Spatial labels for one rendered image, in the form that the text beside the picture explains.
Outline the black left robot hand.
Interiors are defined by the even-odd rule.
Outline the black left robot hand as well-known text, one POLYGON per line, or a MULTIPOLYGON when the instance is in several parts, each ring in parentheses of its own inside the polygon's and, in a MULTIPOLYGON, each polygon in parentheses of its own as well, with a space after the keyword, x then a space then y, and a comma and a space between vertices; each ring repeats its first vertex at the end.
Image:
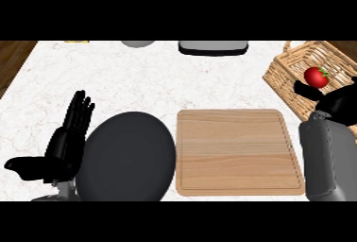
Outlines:
POLYGON ((77 91, 68 105, 62 126, 55 130, 42 157, 15 157, 5 168, 24 181, 43 180, 45 183, 68 182, 74 179, 83 162, 86 135, 95 104, 86 91, 77 91))

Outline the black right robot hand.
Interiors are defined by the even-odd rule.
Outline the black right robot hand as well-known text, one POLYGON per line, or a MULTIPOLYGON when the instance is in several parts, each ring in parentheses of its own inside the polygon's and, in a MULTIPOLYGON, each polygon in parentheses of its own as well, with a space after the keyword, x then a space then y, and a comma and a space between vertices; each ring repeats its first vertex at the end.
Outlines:
POLYGON ((357 125, 357 77, 353 83, 326 95, 300 80, 294 83, 294 92, 318 102, 316 110, 329 114, 328 119, 347 127, 357 125))

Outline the red tomato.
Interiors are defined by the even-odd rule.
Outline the red tomato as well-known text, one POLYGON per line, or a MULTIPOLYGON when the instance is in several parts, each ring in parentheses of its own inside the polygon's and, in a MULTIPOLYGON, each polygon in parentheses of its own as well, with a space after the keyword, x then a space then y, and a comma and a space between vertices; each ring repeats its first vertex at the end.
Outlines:
POLYGON ((324 88, 329 83, 325 70, 321 67, 310 67, 304 72, 304 79, 315 88, 324 88))

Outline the wicker basket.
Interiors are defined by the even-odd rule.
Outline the wicker basket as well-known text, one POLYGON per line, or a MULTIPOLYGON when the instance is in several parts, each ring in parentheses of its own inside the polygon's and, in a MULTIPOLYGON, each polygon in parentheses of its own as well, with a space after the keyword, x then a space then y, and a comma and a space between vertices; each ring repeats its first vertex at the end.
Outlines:
POLYGON ((324 95, 349 87, 347 108, 357 116, 357 81, 353 77, 357 77, 357 62, 328 41, 307 41, 296 48, 287 41, 263 79, 300 120, 306 121, 319 101, 294 91, 296 82, 300 81, 324 95))

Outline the wooden cutting board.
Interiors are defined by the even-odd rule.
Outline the wooden cutting board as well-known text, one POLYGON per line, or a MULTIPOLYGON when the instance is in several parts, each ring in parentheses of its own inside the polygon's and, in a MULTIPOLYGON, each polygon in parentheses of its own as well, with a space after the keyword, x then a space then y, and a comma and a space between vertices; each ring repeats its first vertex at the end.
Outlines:
POLYGON ((183 196, 293 196, 304 178, 278 110, 178 114, 176 189, 183 196))

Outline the dark grey round plate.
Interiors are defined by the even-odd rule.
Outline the dark grey round plate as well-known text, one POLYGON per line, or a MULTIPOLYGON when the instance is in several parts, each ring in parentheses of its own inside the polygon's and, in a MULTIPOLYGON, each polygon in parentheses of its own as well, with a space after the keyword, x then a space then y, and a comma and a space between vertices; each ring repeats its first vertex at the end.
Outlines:
POLYGON ((163 121, 124 112, 95 129, 76 177, 83 201, 160 201, 172 184, 176 146, 163 121))

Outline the grey and black appliance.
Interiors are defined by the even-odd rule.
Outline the grey and black appliance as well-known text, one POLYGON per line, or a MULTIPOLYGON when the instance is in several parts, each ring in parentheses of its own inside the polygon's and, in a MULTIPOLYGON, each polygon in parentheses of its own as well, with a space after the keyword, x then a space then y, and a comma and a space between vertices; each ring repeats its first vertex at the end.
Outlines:
POLYGON ((239 56, 247 52, 248 41, 180 41, 179 51, 194 56, 239 56))

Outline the grey round object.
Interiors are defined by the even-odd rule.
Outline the grey round object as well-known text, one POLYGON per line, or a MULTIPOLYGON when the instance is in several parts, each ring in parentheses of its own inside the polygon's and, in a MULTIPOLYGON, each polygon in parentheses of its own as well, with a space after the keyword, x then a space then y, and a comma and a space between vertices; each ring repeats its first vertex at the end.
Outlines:
POLYGON ((132 48, 144 48, 149 46, 155 41, 121 41, 123 44, 132 48))

